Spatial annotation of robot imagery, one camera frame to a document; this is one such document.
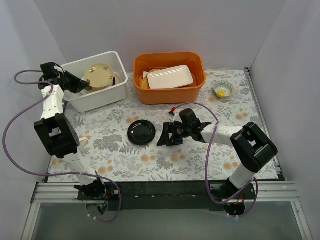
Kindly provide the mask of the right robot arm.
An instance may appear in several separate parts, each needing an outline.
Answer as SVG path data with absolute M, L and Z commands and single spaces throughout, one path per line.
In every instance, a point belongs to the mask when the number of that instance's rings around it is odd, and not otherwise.
M 170 112 L 172 122 L 163 124 L 163 131 L 157 146 L 182 145 L 184 138 L 191 137 L 200 143 L 213 143 L 231 146 L 235 149 L 240 164 L 234 173 L 218 189 L 211 189 L 209 195 L 220 199 L 237 199 L 245 192 L 255 174 L 268 164 L 277 154 L 276 145 L 254 122 L 244 126 L 220 126 L 211 122 L 201 122 L 190 108 L 179 114 Z

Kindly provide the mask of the pink plate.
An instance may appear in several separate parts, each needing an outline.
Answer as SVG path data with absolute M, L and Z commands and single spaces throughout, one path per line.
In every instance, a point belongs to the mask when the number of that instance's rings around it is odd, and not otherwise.
M 114 85 L 119 85 L 121 84 L 123 81 L 120 78 L 120 76 L 118 75 L 117 72 L 114 73 Z

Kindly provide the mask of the beige plate with red marks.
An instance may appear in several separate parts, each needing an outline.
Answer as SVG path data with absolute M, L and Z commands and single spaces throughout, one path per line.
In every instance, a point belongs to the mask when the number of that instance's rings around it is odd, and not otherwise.
M 107 64 L 96 63 L 91 65 L 84 73 L 83 80 L 91 88 L 105 88 L 113 82 L 114 70 Z

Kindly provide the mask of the black small plate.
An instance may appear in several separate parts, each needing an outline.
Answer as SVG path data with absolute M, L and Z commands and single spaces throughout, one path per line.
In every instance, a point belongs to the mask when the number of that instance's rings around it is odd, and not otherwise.
M 129 126 L 127 136 L 134 145 L 145 146 L 154 140 L 156 128 L 148 120 L 137 120 Z

